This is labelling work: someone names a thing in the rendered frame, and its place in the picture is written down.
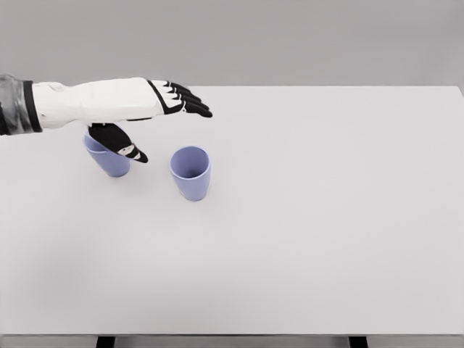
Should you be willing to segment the lavender plastic cup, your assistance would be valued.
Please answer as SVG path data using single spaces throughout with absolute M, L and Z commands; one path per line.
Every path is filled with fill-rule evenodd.
M 180 148 L 171 156 L 169 168 L 184 198 L 198 202 L 206 197 L 210 187 L 211 160 L 205 150 L 197 146 Z
M 129 159 L 111 152 L 94 140 L 88 133 L 83 137 L 83 145 L 94 162 L 108 175 L 114 178 L 128 174 L 131 165 Z

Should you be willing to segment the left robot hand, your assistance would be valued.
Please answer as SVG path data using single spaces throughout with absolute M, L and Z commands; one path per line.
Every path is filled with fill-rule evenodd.
M 80 100 L 82 120 L 88 133 L 111 152 L 147 163 L 148 157 L 123 131 L 118 122 L 150 120 L 179 112 L 211 118 L 210 108 L 187 87 L 168 80 L 121 78 L 84 85 L 89 90 Z

